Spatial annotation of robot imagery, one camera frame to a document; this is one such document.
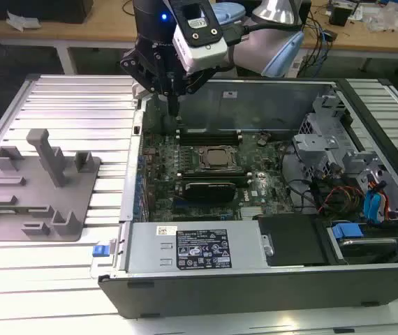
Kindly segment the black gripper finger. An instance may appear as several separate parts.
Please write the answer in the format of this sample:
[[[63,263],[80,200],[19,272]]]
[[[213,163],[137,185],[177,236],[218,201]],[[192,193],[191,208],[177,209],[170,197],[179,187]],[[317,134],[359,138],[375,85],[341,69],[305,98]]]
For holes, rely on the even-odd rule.
[[[149,93],[164,96],[168,113],[174,115],[172,82],[168,77],[163,54],[159,48],[151,48],[148,53],[142,53],[134,48],[123,56],[120,65]]]
[[[189,76],[175,77],[172,115],[176,117],[179,114],[179,103],[185,96],[197,92],[216,73],[217,68],[208,68]]]

